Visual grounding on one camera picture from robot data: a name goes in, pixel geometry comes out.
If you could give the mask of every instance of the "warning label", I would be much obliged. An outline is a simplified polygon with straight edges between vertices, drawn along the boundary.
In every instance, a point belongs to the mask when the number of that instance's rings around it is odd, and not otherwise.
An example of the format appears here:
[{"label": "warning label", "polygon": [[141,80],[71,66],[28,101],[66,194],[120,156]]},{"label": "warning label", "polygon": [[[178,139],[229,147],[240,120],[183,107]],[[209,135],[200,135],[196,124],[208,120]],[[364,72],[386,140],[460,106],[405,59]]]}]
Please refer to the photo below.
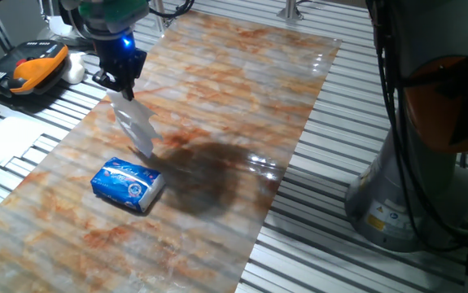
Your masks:
[{"label": "warning label", "polygon": [[[409,216],[383,205],[376,200],[371,204],[365,218],[366,222],[375,229],[395,238],[411,240],[414,237],[413,227]],[[419,225],[421,217],[414,218]]]}]

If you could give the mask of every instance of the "blue tissue package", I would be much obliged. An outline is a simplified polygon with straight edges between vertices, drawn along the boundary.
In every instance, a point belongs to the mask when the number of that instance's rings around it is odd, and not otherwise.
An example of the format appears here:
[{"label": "blue tissue package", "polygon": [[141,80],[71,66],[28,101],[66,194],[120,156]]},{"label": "blue tissue package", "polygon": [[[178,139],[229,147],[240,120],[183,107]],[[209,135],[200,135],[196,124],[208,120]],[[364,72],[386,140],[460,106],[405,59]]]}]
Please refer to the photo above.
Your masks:
[{"label": "blue tissue package", "polygon": [[164,179],[158,171],[114,157],[94,175],[90,184],[98,197],[145,212],[163,188]]}]

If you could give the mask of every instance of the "orange stained surface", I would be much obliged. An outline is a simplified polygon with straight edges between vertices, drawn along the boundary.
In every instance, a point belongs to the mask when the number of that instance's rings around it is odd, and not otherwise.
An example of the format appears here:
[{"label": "orange stained surface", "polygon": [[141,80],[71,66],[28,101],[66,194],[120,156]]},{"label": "orange stained surface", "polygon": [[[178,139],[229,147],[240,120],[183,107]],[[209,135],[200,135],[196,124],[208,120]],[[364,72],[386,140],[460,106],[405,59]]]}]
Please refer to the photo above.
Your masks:
[{"label": "orange stained surface", "polygon": [[[134,88],[156,114],[153,155],[102,100],[0,205],[0,292],[233,292],[339,45],[176,20]],[[146,213],[94,196],[113,156],[164,175]]]}]

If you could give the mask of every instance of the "robot end effector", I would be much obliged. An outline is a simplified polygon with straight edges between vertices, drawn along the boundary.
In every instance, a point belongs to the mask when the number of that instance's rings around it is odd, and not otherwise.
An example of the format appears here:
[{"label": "robot end effector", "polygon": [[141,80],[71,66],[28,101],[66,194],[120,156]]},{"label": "robot end effector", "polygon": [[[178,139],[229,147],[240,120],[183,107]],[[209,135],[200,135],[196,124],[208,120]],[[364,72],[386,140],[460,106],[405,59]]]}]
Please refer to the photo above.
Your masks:
[{"label": "robot end effector", "polygon": [[136,48],[132,26],[149,13],[146,0],[40,0],[42,14],[62,16],[93,42],[100,70],[93,81],[132,100],[147,53]]}]

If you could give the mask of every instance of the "orange device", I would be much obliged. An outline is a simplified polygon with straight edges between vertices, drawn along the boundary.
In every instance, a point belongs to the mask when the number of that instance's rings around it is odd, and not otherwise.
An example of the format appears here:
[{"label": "orange device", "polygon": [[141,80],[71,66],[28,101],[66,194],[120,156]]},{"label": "orange device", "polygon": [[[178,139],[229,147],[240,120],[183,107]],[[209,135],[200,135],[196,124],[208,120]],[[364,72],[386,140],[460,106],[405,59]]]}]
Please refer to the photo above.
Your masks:
[{"label": "orange device", "polygon": [[0,59],[0,94],[43,94],[67,68],[68,47],[50,40],[25,42]]}]

